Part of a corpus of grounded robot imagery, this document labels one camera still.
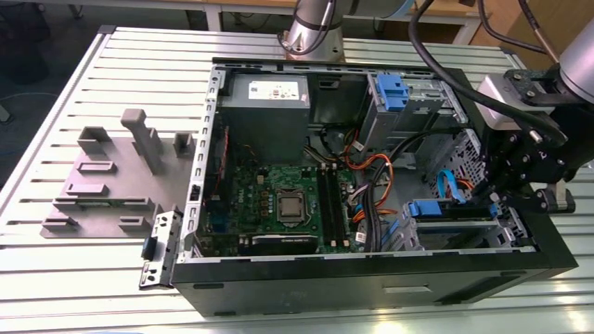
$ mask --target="black cable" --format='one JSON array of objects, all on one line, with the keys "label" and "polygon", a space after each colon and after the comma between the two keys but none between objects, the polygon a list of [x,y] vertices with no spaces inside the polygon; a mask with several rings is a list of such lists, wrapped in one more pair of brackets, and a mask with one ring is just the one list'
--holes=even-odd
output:
[{"label": "black cable", "polygon": [[540,54],[545,54],[547,51],[543,47],[529,44],[527,42],[523,42],[521,40],[517,40],[514,38],[510,38],[502,34],[500,34],[492,27],[492,24],[489,23],[489,18],[486,16],[486,9],[485,9],[485,0],[478,0],[480,4],[480,16],[481,16],[481,22],[484,23],[485,31],[488,34],[492,35],[492,37],[497,38],[502,42],[510,43],[512,45],[516,45],[517,47],[523,47],[531,51],[539,52]]},{"label": "black cable", "polygon": [[[332,11],[330,21],[329,21],[329,23],[328,23],[326,26],[322,25],[324,22],[321,22],[321,26],[320,26],[320,30],[318,30],[318,35],[317,35],[317,37],[316,37],[316,39],[314,39],[314,43],[310,45],[310,47],[309,47],[308,49],[305,49],[305,50],[302,50],[302,51],[297,51],[297,50],[293,50],[293,47],[286,47],[286,46],[284,45],[285,38],[284,38],[282,33],[280,33],[280,34],[277,35],[277,40],[280,41],[281,47],[282,47],[290,54],[293,54],[294,56],[306,56],[308,54],[313,53],[313,52],[320,48],[320,46],[322,45],[322,43],[324,43],[324,41],[325,41],[325,39],[326,39],[328,32],[330,31],[330,29],[332,29],[332,25],[333,25],[334,13],[337,12],[337,0],[328,0],[328,2],[329,2],[330,5],[332,5],[332,8],[330,8],[330,11]],[[300,6],[300,3],[301,3],[301,1],[298,1],[297,4],[296,4],[294,17],[296,17],[296,15],[297,15],[297,13],[298,13],[298,6]]]},{"label": "black cable", "polygon": [[257,26],[257,27],[250,26],[250,24],[248,24],[248,23],[242,20],[242,17],[244,17],[244,16],[242,16],[240,13],[232,13],[232,16],[234,16],[234,17],[238,19],[238,21],[241,21],[241,22],[250,28],[252,32],[254,33],[258,29],[262,29],[264,26],[268,25],[269,20],[270,20],[270,18],[273,17],[273,14],[269,14],[269,15],[268,15],[268,18],[264,20],[262,24],[261,24],[260,26]]},{"label": "black cable", "polygon": [[531,113],[527,113],[525,111],[521,111],[513,106],[509,106],[504,102],[500,102],[498,100],[490,98],[485,94],[477,92],[474,89],[462,85],[454,78],[454,76],[438,63],[433,55],[429,53],[429,50],[425,48],[425,45],[421,41],[417,26],[420,23],[421,16],[424,15],[429,6],[433,3],[434,0],[428,0],[422,4],[420,11],[414,14],[409,24],[410,42],[413,43],[417,53],[420,54],[428,66],[432,68],[432,70],[440,76],[440,78],[453,87],[453,89],[458,93],[466,96],[466,98],[476,101],[478,104],[482,104],[492,110],[500,112],[504,116],[508,116],[512,119],[514,119],[521,129],[524,129],[525,131],[531,132],[533,129],[537,130],[540,132],[540,135],[547,136],[547,138],[549,139],[551,143],[555,146],[561,146],[568,141],[568,138],[565,137],[564,133],[560,131],[560,129],[557,129],[556,126],[553,126],[547,120],[541,119],[540,117],[532,115]]},{"label": "black cable", "polygon": [[520,7],[523,8],[523,12],[524,15],[527,16],[527,19],[529,20],[532,30],[539,30],[541,28],[541,25],[539,24],[537,17],[531,10],[529,3],[527,2],[527,0],[519,0],[519,4]]}]

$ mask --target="metal bracket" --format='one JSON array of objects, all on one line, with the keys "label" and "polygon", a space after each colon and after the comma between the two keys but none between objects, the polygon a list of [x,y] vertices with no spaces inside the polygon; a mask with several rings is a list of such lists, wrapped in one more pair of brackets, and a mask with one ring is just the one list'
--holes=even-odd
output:
[{"label": "metal bracket", "polygon": [[182,214],[177,211],[158,214],[151,236],[145,241],[142,257],[147,260],[142,268],[139,288],[173,289],[171,275],[178,247]]}]

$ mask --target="orange wires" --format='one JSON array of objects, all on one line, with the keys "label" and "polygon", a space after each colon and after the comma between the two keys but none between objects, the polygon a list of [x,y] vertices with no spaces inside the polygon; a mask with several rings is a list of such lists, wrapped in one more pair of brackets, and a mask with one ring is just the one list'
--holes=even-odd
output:
[{"label": "orange wires", "polygon": [[[386,154],[376,154],[376,155],[373,155],[372,157],[369,157],[369,158],[366,159],[366,161],[364,161],[364,163],[361,163],[361,164],[358,164],[358,165],[354,164],[354,163],[350,161],[350,159],[349,159],[349,151],[352,150],[353,144],[354,144],[356,141],[357,141],[358,135],[360,135],[360,131],[357,130],[357,131],[356,131],[356,135],[353,136],[353,141],[352,141],[352,143],[349,144],[349,146],[345,148],[344,155],[345,155],[345,162],[346,162],[346,165],[348,165],[353,170],[364,170],[364,169],[366,169],[366,168],[376,162],[376,160],[382,159],[382,160],[386,161],[386,165],[388,165],[388,167],[389,167],[389,172],[390,172],[389,185],[388,185],[388,187],[386,187],[386,190],[384,191],[382,198],[380,199],[378,203],[376,204],[376,207],[380,209],[380,208],[382,207],[384,203],[386,203],[386,201],[388,201],[388,199],[389,199],[392,186],[393,186],[393,184],[394,184],[394,168],[393,168],[393,166],[392,166],[390,158],[389,158],[389,156],[388,156]],[[373,185],[370,185],[370,186],[372,186],[372,188],[369,189],[369,191],[374,191],[374,186],[373,186]],[[390,210],[390,209],[380,209],[380,210],[378,210],[378,214],[396,214],[396,213],[397,213],[397,211],[396,211],[396,210]],[[356,217],[353,217],[353,221],[354,221],[356,223],[358,223],[358,222],[362,221],[364,219],[365,219],[365,213],[364,213],[364,210],[361,210],[360,213],[357,213]]]}]

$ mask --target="slotted metal table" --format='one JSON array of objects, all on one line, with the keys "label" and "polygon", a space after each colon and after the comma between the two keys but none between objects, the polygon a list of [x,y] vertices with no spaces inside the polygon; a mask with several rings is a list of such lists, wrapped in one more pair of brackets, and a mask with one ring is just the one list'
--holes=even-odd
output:
[{"label": "slotted metal table", "polygon": [[[424,65],[410,43],[346,40],[357,63]],[[477,87],[521,67],[492,47],[432,45]],[[203,318],[175,290],[138,290],[141,239],[45,239],[42,220],[79,154],[85,126],[126,136],[121,115],[145,109],[162,137],[201,128],[214,56],[284,58],[274,35],[106,29],[90,46],[0,193],[0,331],[203,328],[193,333],[571,333],[594,331],[594,171],[569,185],[577,212],[555,222],[580,268],[473,305]],[[137,332],[171,333],[162,327]]]}]

